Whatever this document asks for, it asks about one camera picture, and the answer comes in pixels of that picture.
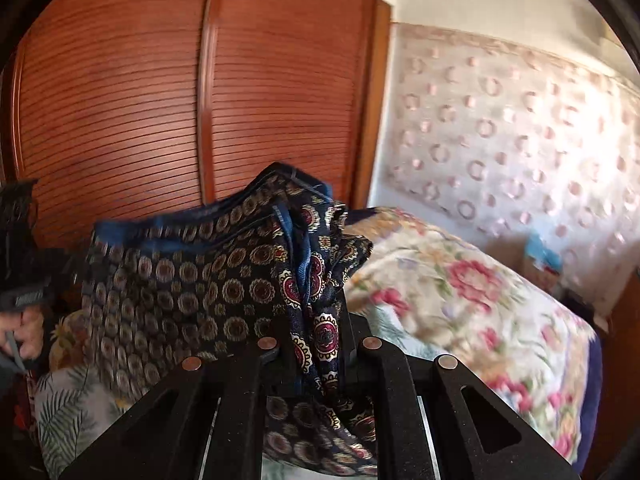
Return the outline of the person's left hand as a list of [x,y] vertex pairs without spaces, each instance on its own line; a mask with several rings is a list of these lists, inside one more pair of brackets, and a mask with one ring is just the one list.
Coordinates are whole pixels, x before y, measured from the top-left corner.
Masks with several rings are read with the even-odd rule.
[[2,312],[1,351],[14,356],[7,333],[12,333],[18,353],[23,360],[35,360],[43,347],[43,313],[39,306],[30,306],[23,312]]

